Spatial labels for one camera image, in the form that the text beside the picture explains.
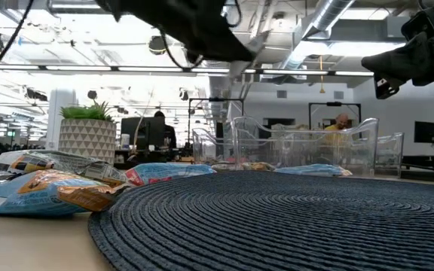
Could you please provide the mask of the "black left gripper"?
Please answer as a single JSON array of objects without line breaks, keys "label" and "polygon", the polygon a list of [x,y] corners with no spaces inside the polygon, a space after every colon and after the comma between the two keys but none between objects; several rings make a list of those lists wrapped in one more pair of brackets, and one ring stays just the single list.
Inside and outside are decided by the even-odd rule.
[{"label": "black left gripper", "polygon": [[141,19],[207,59],[250,62],[255,53],[242,44],[222,16],[226,0],[141,0]]}]

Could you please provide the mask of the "blue and orange granola bar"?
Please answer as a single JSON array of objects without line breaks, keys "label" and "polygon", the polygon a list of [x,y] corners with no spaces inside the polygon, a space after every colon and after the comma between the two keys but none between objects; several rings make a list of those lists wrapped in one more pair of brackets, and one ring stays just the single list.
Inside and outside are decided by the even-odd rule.
[{"label": "blue and orange granola bar", "polygon": [[353,173],[340,166],[330,164],[312,164],[306,166],[293,166],[275,169],[275,172],[292,175],[318,175],[318,176],[351,176]]},{"label": "blue and orange granola bar", "polygon": [[0,180],[0,215],[65,216],[101,212],[117,191],[100,181],[55,169]]}]

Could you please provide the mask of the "blue and red granola bar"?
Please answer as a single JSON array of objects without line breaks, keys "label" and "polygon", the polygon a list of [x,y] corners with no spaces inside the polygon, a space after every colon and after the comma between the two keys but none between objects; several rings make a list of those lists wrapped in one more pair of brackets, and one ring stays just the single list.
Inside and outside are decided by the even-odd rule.
[{"label": "blue and red granola bar", "polygon": [[143,163],[128,169],[125,175],[131,184],[143,186],[212,173],[215,170],[205,164]]}]

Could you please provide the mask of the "silver and orange granola bar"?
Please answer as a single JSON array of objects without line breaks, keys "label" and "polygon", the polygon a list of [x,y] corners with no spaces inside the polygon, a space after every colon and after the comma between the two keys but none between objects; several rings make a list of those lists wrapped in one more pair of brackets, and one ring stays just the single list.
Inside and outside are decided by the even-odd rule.
[{"label": "silver and orange granola bar", "polygon": [[61,151],[24,150],[0,154],[0,172],[12,175],[55,169],[80,175],[117,187],[127,182],[126,175],[112,164],[92,157]]}]

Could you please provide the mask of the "person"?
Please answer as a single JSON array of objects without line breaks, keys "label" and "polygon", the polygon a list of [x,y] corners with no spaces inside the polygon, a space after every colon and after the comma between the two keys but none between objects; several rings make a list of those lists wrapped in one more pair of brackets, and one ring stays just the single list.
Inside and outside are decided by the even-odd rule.
[{"label": "person", "polygon": [[[162,111],[156,111],[154,117],[159,117],[165,120],[165,115]],[[168,148],[176,148],[176,132],[170,125],[164,125],[164,146]]]},{"label": "person", "polygon": [[335,118],[335,123],[325,128],[326,131],[329,131],[325,135],[324,143],[323,161],[325,164],[340,165],[344,162],[348,136],[338,132],[338,130],[346,129],[348,120],[348,114],[340,113]]}]

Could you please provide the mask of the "yellow hanging pendant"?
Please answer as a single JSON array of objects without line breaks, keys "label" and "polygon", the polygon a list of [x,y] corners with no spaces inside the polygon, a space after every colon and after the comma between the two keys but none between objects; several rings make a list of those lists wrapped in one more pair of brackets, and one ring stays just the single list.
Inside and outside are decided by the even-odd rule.
[{"label": "yellow hanging pendant", "polygon": [[[322,72],[323,71],[323,63],[322,63],[322,55],[319,56],[319,70]],[[319,93],[326,93],[325,89],[324,89],[324,75],[321,74],[320,75],[320,90]]]}]

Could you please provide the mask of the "long ceiling light strip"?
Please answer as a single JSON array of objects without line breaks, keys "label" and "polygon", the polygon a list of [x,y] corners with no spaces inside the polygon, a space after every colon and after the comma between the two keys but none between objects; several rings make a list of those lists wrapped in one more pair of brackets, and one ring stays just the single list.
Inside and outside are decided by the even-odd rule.
[{"label": "long ceiling light strip", "polygon": [[315,75],[320,76],[344,76],[344,77],[372,77],[372,72],[357,72],[357,71],[334,71],[334,70],[281,70],[281,69],[246,69],[246,74],[257,75]]},{"label": "long ceiling light strip", "polygon": [[217,68],[178,68],[151,66],[103,66],[103,65],[0,65],[0,70],[17,71],[62,71],[62,72],[196,72],[196,73],[227,73],[229,69]]}]

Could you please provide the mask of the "large clear plastic bin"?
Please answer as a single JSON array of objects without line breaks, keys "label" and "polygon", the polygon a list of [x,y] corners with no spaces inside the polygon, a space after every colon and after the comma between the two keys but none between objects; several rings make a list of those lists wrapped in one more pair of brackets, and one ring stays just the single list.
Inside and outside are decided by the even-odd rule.
[{"label": "large clear plastic bin", "polygon": [[[357,127],[338,131],[348,136],[345,160],[340,165],[351,176],[372,176],[377,149],[378,120],[364,120]],[[236,165],[263,162],[276,169],[325,164],[324,143],[329,131],[322,129],[267,129],[251,117],[231,121],[231,135]]]}]

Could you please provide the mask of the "dark bench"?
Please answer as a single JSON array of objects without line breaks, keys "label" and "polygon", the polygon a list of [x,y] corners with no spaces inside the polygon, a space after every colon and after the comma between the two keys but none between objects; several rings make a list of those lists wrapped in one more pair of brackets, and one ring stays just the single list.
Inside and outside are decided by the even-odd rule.
[{"label": "dark bench", "polygon": [[425,169],[434,171],[434,155],[403,156],[401,165],[410,169]]}]

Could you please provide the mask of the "black computer monitor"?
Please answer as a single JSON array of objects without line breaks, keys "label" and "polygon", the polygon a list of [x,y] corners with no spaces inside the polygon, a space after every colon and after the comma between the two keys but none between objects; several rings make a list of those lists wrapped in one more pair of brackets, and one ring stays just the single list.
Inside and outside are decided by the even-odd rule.
[{"label": "black computer monitor", "polygon": [[162,117],[130,117],[121,120],[121,134],[130,136],[130,157],[137,163],[163,162],[165,120]]}]

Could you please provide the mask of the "green succulent plant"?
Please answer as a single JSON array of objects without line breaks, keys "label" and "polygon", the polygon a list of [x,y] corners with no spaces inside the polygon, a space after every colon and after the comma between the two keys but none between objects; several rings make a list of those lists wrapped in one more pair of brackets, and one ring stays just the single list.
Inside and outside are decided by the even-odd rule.
[{"label": "green succulent plant", "polygon": [[65,119],[91,119],[91,120],[104,120],[112,122],[112,116],[108,113],[108,103],[93,102],[90,107],[61,107],[60,115]]}]

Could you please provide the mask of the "round blue woven placemat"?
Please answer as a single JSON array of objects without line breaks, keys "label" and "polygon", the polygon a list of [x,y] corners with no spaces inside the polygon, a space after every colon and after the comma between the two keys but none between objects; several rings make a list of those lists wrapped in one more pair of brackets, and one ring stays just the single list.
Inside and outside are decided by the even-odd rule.
[{"label": "round blue woven placemat", "polygon": [[220,172],[91,215],[117,271],[434,271],[434,184]]}]

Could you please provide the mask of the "white triangle pattern planter pot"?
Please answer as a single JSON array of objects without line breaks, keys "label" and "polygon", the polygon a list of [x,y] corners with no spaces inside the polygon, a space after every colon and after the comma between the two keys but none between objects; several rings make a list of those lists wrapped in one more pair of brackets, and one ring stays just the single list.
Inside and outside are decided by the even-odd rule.
[{"label": "white triangle pattern planter pot", "polygon": [[115,160],[117,126],[113,122],[91,119],[62,119],[59,151],[103,160]]}]

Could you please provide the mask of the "white pillar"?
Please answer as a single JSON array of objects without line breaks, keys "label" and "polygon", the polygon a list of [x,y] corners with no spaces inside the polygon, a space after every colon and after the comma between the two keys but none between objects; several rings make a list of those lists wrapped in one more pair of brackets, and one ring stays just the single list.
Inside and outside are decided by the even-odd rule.
[{"label": "white pillar", "polygon": [[68,88],[56,88],[49,95],[49,109],[45,149],[58,151],[60,142],[60,126],[63,119],[61,109],[78,104],[76,92]]}]

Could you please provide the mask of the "silver ceiling air duct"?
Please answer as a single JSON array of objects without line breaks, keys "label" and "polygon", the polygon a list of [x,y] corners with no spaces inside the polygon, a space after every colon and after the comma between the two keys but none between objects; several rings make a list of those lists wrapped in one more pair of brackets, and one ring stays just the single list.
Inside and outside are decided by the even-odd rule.
[{"label": "silver ceiling air duct", "polygon": [[319,0],[311,15],[298,21],[292,33],[292,50],[279,69],[296,70],[310,53],[304,52],[304,40],[313,35],[329,39],[332,27],[356,0]]}]

